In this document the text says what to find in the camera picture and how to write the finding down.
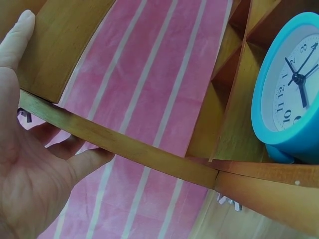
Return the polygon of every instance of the alarm clock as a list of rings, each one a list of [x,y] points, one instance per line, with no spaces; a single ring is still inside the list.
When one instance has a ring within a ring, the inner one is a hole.
[[[279,163],[319,164],[319,15],[304,12],[278,33],[261,66],[252,126]]]

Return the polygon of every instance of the wooden board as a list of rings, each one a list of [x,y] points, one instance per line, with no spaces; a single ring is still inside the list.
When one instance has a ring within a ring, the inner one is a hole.
[[[247,41],[268,50],[280,29],[295,15],[306,11],[306,2],[294,0],[289,7],[287,7],[287,0],[275,2],[248,33]]]
[[[291,185],[319,188],[318,165],[213,160],[210,166],[223,172]]]
[[[251,0],[246,33],[250,32],[265,13],[267,13],[274,4],[280,1],[281,0]]]
[[[194,184],[214,188],[217,170],[112,131],[23,90],[20,91],[19,106],[44,121],[119,156]]]
[[[256,138],[251,126],[251,101],[264,56],[263,49],[246,42],[243,44],[240,65],[211,160],[261,161],[264,145]]]
[[[85,46],[114,0],[48,0],[20,62],[20,87],[57,103]]]
[[[220,205],[210,190],[192,228],[190,239],[314,239],[246,207]]]
[[[225,64],[232,54],[240,47],[242,39],[235,31],[235,29],[227,24],[223,40],[220,45],[220,50],[217,56],[217,60],[214,66],[212,77],[219,71],[219,69]]]
[[[215,190],[272,220],[319,237],[319,189],[220,172]]]
[[[216,89],[209,84],[186,156],[208,159],[222,124],[225,107]]]
[[[241,0],[234,12],[229,17],[229,24],[238,30],[242,37],[244,36],[246,29],[250,3],[251,0]]]
[[[214,72],[214,75],[212,77],[213,83],[220,83],[227,86],[229,88],[229,92],[234,82],[234,77],[240,57],[240,50],[241,46],[238,46],[238,48],[232,53],[232,55],[230,55],[229,58],[225,61],[224,65],[222,65],[217,72]]]
[[[0,42],[24,10],[37,14],[46,0],[0,0]]]

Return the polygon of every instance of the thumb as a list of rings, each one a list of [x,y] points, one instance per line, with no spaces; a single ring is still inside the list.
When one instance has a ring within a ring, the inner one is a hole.
[[[0,43],[0,128],[3,135],[8,135],[15,122],[19,102],[15,70],[31,38],[34,23],[34,14],[26,10]]]
[[[110,162],[113,157],[113,153],[101,148],[96,148],[69,158],[67,161],[71,172],[73,172],[72,177],[74,185],[104,164]]]

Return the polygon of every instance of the pink cloth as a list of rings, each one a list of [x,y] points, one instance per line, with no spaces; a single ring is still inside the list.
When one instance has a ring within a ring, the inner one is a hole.
[[[230,7],[227,0],[117,0],[60,105],[184,156]],[[116,156],[74,188],[40,238],[186,239],[206,192]]]

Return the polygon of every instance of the blue clock frame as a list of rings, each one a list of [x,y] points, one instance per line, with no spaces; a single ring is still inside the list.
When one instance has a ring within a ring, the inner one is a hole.
[[[261,66],[252,100],[251,120],[255,135],[266,144],[269,156],[279,163],[293,163],[298,158],[309,164],[319,164],[319,96],[305,115],[284,131],[268,129],[262,119],[262,91],[270,65],[285,39],[298,27],[312,25],[319,29],[319,15],[300,13],[280,30]]]

